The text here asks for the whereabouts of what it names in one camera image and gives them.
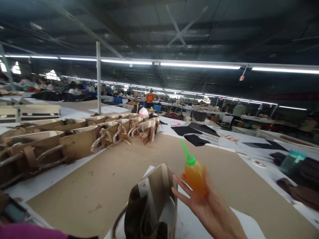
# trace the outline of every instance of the metal pole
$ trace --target metal pole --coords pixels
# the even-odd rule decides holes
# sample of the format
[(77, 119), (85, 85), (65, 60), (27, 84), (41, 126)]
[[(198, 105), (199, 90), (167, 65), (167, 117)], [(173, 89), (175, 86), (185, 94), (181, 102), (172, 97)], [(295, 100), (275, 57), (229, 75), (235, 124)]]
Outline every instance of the metal pole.
[(10, 85), (11, 85), (11, 90), (12, 91), (16, 91), (16, 88), (15, 88), (14, 83), (13, 83), (13, 78), (12, 78), (12, 75), (11, 75), (11, 70), (9, 68), (9, 65), (8, 65), (8, 62), (7, 62), (7, 58), (5, 56), (6, 53), (4, 52), (2, 44), (0, 44), (0, 53), (2, 55), (2, 61), (3, 61), (4, 65), (7, 68), (7, 76), (9, 78), (9, 82), (10, 82)]
[(272, 111), (271, 115), (270, 115), (270, 119), (272, 118), (273, 114), (275, 113), (276, 109), (277, 109), (278, 105), (276, 105), (276, 107), (274, 108), (274, 110)]
[(101, 45), (96, 41), (97, 108), (101, 114)]
[(218, 97), (218, 98), (217, 98), (217, 101), (216, 101), (216, 105), (215, 105), (215, 106), (217, 106), (217, 105), (218, 105), (219, 98), (220, 98), (220, 97)]

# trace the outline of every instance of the tan handbag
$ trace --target tan handbag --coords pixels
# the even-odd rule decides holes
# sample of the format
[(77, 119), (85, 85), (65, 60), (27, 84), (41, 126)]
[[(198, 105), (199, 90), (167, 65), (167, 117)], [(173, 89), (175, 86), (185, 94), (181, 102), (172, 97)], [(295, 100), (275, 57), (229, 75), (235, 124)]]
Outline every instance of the tan handbag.
[(64, 132), (45, 131), (5, 138), (7, 145), (13, 145), (0, 152), (0, 188), (17, 180), (28, 179), (48, 168), (62, 163), (66, 158), (60, 152), (37, 160), (48, 149), (59, 145)]
[(120, 119), (120, 117), (118, 115), (111, 115), (111, 116), (106, 116), (105, 117), (105, 122), (109, 122), (109, 121), (115, 121)]
[(22, 105), (20, 120), (48, 120), (60, 118), (61, 106), (59, 105)]
[(144, 119), (142, 117), (136, 117), (130, 119), (130, 131), (128, 132), (129, 137), (131, 137), (131, 133), (135, 128), (140, 127), (140, 123), (143, 123)]
[(129, 139), (128, 133), (130, 131), (130, 120), (129, 119), (119, 119), (119, 120), (116, 120), (115, 122), (117, 122), (119, 125), (117, 127), (117, 132), (113, 136), (114, 144), (119, 143), (121, 141), (124, 141), (128, 145), (131, 145), (131, 143), (128, 141), (128, 139)]
[(175, 238), (177, 197), (171, 189), (178, 190), (178, 186), (173, 174), (166, 164), (160, 164), (132, 188), (127, 205), (112, 227), (112, 239), (117, 235), (136, 239)]
[(14, 108), (0, 108), (0, 123), (14, 123), (18, 118), (18, 110)]
[(54, 130), (67, 132), (77, 128), (87, 127), (86, 119), (65, 119), (63, 126), (55, 127)]
[(45, 151), (37, 160), (41, 161), (47, 155), (56, 151), (62, 152), (63, 157), (66, 157), (65, 163), (67, 164), (91, 155), (93, 154), (91, 152), (91, 145), (98, 138), (99, 129), (98, 125), (93, 125), (66, 132), (66, 135), (71, 135), (60, 138), (58, 146)]
[(86, 118), (88, 126), (104, 123), (105, 122), (105, 116), (94, 116)]
[(96, 153), (101, 149), (108, 148), (112, 146), (113, 137), (117, 132), (118, 123), (117, 122), (106, 122), (99, 124), (99, 138), (94, 141), (91, 146), (91, 152)]
[(155, 120), (147, 120), (140, 124), (139, 128), (135, 128), (132, 131), (132, 137), (139, 137), (144, 144), (148, 142), (154, 143), (155, 134), (157, 134), (156, 130), (159, 122)]
[(45, 119), (21, 122), (20, 125), (13, 127), (11, 130), (3, 133), (0, 136), (0, 143), (4, 142), (4, 138), (19, 136), (28, 133), (38, 133), (41, 131), (54, 130), (55, 127), (62, 125), (62, 119)]

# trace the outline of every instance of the green nozzle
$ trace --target green nozzle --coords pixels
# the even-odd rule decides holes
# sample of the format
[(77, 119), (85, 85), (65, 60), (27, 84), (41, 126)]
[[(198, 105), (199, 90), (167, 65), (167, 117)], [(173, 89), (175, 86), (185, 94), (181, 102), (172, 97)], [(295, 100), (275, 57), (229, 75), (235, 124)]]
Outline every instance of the green nozzle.
[(185, 162), (187, 163), (187, 165), (192, 166), (196, 163), (196, 159), (193, 155), (190, 155), (187, 151), (187, 148), (184, 144), (184, 142), (182, 141), (182, 139), (180, 139), (180, 142), (182, 143), (182, 146), (184, 148), (184, 153), (185, 153)]

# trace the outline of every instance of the orange bottle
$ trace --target orange bottle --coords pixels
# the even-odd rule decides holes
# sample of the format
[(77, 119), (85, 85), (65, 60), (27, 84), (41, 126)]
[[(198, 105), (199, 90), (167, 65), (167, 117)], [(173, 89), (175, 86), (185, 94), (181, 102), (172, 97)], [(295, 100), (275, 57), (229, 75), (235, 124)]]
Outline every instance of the orange bottle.
[(183, 143), (182, 140), (180, 140), (184, 152), (186, 154), (185, 156), (185, 176), (188, 185), (191, 187), (191, 189), (198, 194), (202, 196), (207, 195), (207, 190), (205, 187), (205, 171), (206, 166), (198, 162), (193, 155), (190, 155)]

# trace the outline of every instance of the leather strap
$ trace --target leather strap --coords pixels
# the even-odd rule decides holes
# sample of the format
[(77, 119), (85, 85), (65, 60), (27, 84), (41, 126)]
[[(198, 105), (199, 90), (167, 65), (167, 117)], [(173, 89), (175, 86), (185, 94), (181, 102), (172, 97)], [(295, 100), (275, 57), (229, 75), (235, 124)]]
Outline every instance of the leather strap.
[(33, 151), (33, 147), (28, 145), (23, 148), (28, 164), (31, 168), (38, 168), (37, 157)]

